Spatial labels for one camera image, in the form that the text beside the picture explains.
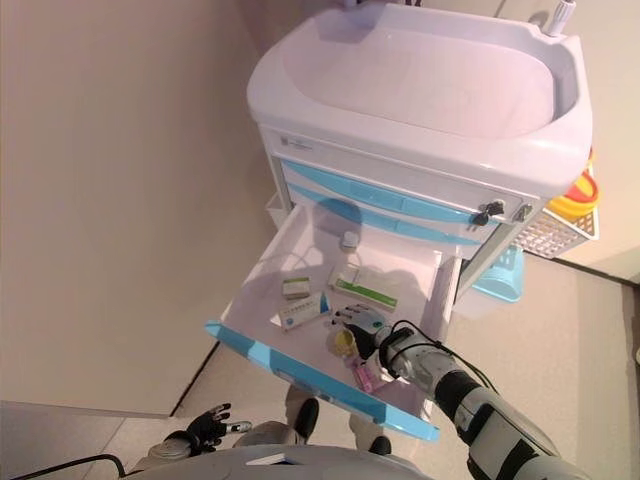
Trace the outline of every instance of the shoe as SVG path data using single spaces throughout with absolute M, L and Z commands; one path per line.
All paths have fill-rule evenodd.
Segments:
M 384 435 L 380 435 L 373 441 L 369 451 L 376 455 L 389 455 L 391 453 L 391 440 Z
M 307 398 L 302 404 L 302 407 L 300 407 L 300 411 L 298 412 L 296 423 L 293 428 L 298 432 L 298 435 L 305 439 L 305 443 L 306 440 L 309 440 L 313 430 L 316 428 L 319 412 L 320 404 L 315 398 Z

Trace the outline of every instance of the lock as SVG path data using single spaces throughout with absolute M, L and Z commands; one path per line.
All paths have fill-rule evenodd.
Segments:
M 472 230 L 478 227 L 484 227 L 489 223 L 489 219 L 494 215 L 502 215 L 504 213 L 504 200 L 494 200 L 482 207 L 482 211 L 477 213 L 471 219 Z

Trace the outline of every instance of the white plastic cart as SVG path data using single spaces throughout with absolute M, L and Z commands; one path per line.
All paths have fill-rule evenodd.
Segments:
M 404 286 L 390 321 L 444 340 L 456 291 L 585 167 L 591 107 L 578 38 L 367 2 L 321 13 L 275 45 L 248 99 L 277 186 L 270 210 L 283 222 L 209 331 L 322 398 L 437 438 L 412 386 L 358 390 L 327 348 L 328 318 L 286 333 L 274 325 L 281 282 L 308 276 L 340 308 L 353 299 L 326 285 L 337 262 L 382 270 Z M 338 247 L 346 230 L 361 236 L 349 257 Z

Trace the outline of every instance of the white drawer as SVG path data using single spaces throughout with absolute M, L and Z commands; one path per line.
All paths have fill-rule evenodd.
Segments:
M 434 250 L 450 255 L 471 259 L 498 225 L 491 219 L 487 225 L 475 227 L 471 224 L 474 214 L 380 189 L 304 164 L 288 160 L 281 164 L 289 196 L 294 203 L 313 206 L 323 202 L 334 213 L 342 212 L 347 218 L 355 216 L 359 223 L 426 242 Z
M 340 250 L 339 239 L 344 231 L 359 228 L 360 246 L 348 256 Z M 429 408 L 421 391 L 398 381 L 374 395 L 357 388 L 351 370 L 327 348 L 329 317 L 288 332 L 272 322 L 287 303 L 281 295 L 286 278 L 309 277 L 312 291 L 324 290 L 334 310 L 357 303 L 327 286 L 331 270 L 347 256 L 349 261 L 375 267 L 405 286 L 395 312 L 385 314 L 389 322 L 410 319 L 444 340 L 461 260 L 376 228 L 359 227 L 320 205 L 294 208 L 221 322 L 209 323 L 207 329 L 252 362 L 321 398 L 383 426 L 435 440 L 438 429 L 428 423 Z
M 349 175 L 383 188 L 391 188 L 469 213 L 477 213 L 484 205 L 502 200 L 504 215 L 496 217 L 501 222 L 514 222 L 514 216 L 523 204 L 536 205 L 540 201 L 520 192 L 435 170 L 417 168 L 380 155 L 301 135 L 276 132 L 264 126 L 260 129 L 267 151 L 275 157 L 302 161 L 338 175 Z

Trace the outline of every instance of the blue drawer trim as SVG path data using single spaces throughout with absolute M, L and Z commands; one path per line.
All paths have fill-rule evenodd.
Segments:
M 386 188 L 375 187 L 289 160 L 283 160 L 282 162 L 294 172 L 335 193 L 374 207 L 437 222 L 464 224 L 471 222 L 472 215 L 453 208 L 402 195 Z
M 438 230 L 414 225 L 402 220 L 387 217 L 386 215 L 380 215 L 379 213 L 372 212 L 366 208 L 360 208 L 354 204 L 343 202 L 337 198 L 330 198 L 322 195 L 321 193 L 307 190 L 299 185 L 292 183 L 288 183 L 287 185 L 291 190 L 298 192 L 300 195 L 304 195 L 316 203 L 322 204 L 323 207 L 331 210 L 333 213 L 340 215 L 347 220 L 351 220 L 354 223 L 365 223 L 388 232 L 398 233 L 406 237 L 419 238 L 421 240 L 429 240 L 431 242 L 450 243 L 454 245 L 480 245 L 480 242 L 476 240 L 442 233 Z
M 339 405 L 362 412 L 379 425 L 428 441 L 436 441 L 440 436 L 439 429 L 430 423 L 252 340 L 222 323 L 210 322 L 206 329 L 251 362 L 287 380 L 293 380 L 297 386 L 310 390 L 320 398 L 329 397 Z

